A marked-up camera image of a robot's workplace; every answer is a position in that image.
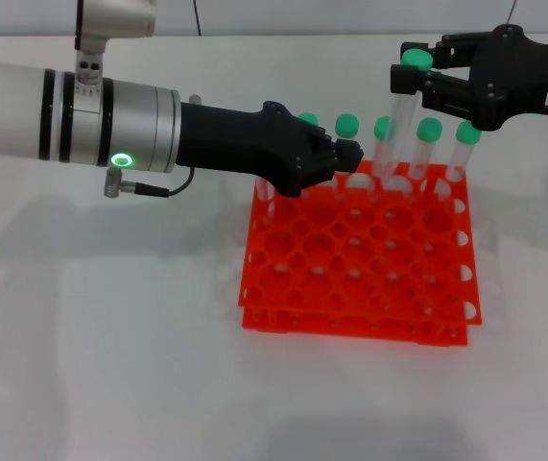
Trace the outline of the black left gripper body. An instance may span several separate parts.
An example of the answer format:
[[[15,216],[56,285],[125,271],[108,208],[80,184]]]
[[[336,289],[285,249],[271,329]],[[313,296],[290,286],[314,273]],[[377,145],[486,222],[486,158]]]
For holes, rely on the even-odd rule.
[[[254,175],[296,198],[313,185],[310,128],[274,102],[257,112],[183,103],[177,165]]]

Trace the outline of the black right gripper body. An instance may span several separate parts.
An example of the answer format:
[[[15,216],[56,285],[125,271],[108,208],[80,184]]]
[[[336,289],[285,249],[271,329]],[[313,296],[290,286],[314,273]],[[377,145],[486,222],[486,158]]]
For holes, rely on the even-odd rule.
[[[470,119],[481,131],[497,131],[516,115],[548,115],[548,44],[518,25],[501,25],[477,46],[469,82]]]

